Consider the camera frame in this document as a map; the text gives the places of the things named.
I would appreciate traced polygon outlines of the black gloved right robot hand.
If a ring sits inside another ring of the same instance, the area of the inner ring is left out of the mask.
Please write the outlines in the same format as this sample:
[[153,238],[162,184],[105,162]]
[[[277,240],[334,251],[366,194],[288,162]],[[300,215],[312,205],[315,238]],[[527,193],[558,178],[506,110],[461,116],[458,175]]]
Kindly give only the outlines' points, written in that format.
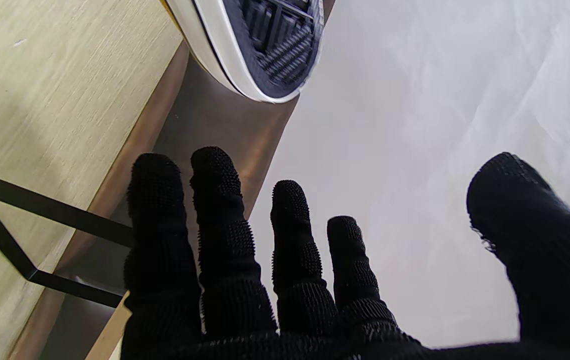
[[429,348],[405,333],[381,299],[356,220],[327,222],[334,292],[322,278],[303,189],[276,183],[272,311],[244,216],[241,182],[217,146],[191,157],[198,260],[188,240],[180,170],[139,155],[127,190],[133,245],[123,268],[131,312],[123,360],[570,360],[570,208],[508,152],[472,178],[467,212],[506,267],[519,340]]

